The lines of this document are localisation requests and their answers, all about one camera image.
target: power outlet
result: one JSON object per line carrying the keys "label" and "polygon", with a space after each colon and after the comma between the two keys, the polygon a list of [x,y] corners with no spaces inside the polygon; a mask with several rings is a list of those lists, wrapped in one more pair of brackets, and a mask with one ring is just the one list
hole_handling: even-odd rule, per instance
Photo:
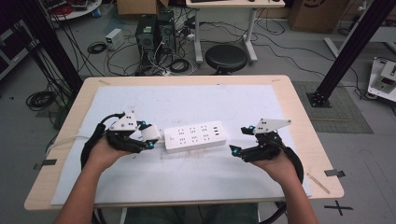
{"label": "power outlet", "polygon": [[227,139],[221,121],[169,128],[163,132],[166,151],[170,153],[222,146]]}

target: computer tower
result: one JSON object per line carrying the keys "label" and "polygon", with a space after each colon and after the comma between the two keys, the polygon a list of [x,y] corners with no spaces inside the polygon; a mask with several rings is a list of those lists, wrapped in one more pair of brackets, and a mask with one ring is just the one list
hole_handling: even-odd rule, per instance
{"label": "computer tower", "polygon": [[163,41],[163,54],[176,52],[174,11],[162,11],[158,23]]}
{"label": "computer tower", "polygon": [[142,15],[136,27],[136,41],[143,65],[158,64],[162,45],[157,15]]}

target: table leg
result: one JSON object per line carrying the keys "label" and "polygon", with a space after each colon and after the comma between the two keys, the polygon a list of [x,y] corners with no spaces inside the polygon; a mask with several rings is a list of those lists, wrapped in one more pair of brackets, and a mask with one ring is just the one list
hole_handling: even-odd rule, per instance
{"label": "table leg", "polygon": [[195,48],[195,61],[202,63],[204,61],[201,51],[201,41],[199,36],[199,8],[195,9],[195,36],[194,36],[194,48]]}
{"label": "table leg", "polygon": [[255,63],[258,61],[256,53],[254,52],[254,48],[250,42],[251,34],[253,33],[253,25],[254,25],[254,19],[256,17],[256,12],[257,12],[257,8],[252,8],[250,10],[248,29],[247,29],[247,33],[244,35],[244,43],[247,48],[248,57],[251,63]]}

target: white desk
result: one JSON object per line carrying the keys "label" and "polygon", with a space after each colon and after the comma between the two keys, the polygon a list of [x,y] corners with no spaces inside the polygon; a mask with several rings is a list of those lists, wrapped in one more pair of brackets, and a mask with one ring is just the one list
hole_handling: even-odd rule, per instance
{"label": "white desk", "polygon": [[[309,181],[312,190],[311,199],[340,198],[344,195],[344,190],[336,176],[326,176],[325,170],[331,170],[332,165],[318,140],[318,136],[306,115],[297,93],[290,80],[285,76],[218,76],[218,77],[95,77],[85,80],[76,101],[71,108],[69,115],[64,122],[55,144],[61,140],[78,134],[81,126],[95,96],[96,90],[102,86],[186,86],[186,85],[271,85],[276,94],[276,98],[283,111],[285,118],[291,119],[293,125],[289,126],[290,136],[295,148],[299,153],[304,168],[317,179],[321,185],[329,190],[327,192],[321,186]],[[29,193],[25,202],[27,210],[50,210],[59,209],[60,205],[52,205],[51,199],[54,195],[61,171],[64,167],[65,159],[72,147],[72,142],[67,142],[55,147],[47,159],[55,159],[56,164],[44,166]],[[273,201],[273,199],[251,199],[237,202],[263,202]],[[184,202],[164,204],[197,204],[213,203],[207,202]],[[139,204],[139,203],[113,203],[97,204],[96,206],[139,206],[139,205],[161,205],[160,203]]]}
{"label": "white desk", "polygon": [[206,17],[201,19],[201,10],[208,12],[207,14],[215,15],[218,19],[219,13],[227,13],[232,17],[239,17],[240,10],[244,9],[248,14],[249,25],[247,33],[244,35],[244,44],[247,48],[248,57],[251,63],[257,62],[257,56],[254,48],[250,42],[251,34],[253,32],[254,19],[256,18],[257,8],[260,7],[283,7],[285,3],[283,1],[274,2],[272,0],[255,0],[249,2],[248,0],[229,0],[229,1],[217,1],[217,2],[203,2],[203,3],[192,3],[191,0],[187,0],[186,4],[188,7],[195,9],[195,60],[197,63],[203,62],[203,55],[201,50],[200,32],[199,32],[199,21],[206,20]]}

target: power cord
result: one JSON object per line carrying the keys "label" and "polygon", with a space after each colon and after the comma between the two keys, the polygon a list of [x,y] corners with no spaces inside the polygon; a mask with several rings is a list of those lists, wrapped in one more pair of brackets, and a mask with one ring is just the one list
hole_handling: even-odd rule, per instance
{"label": "power cord", "polygon": [[87,51],[91,54],[99,54],[105,51],[106,49],[107,49],[107,44],[105,42],[98,41],[91,43],[88,46]]}
{"label": "power cord", "polygon": [[190,63],[189,61],[179,58],[179,59],[174,59],[170,64],[169,64],[169,69],[173,73],[182,73],[186,72],[190,68]]}

